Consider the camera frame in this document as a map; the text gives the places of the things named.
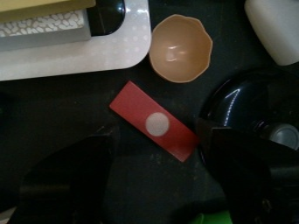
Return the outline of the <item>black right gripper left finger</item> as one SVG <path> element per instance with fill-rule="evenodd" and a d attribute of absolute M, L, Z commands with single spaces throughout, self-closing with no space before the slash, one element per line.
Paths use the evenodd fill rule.
<path fill-rule="evenodd" d="M 106 126 L 26 172 L 6 224 L 104 224 L 101 204 L 118 128 Z"/>

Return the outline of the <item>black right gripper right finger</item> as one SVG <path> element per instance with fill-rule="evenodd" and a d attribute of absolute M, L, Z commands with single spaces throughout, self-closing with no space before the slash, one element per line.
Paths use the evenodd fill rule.
<path fill-rule="evenodd" d="M 299 224 L 299 152 L 204 119 L 196 130 L 232 224 Z"/>

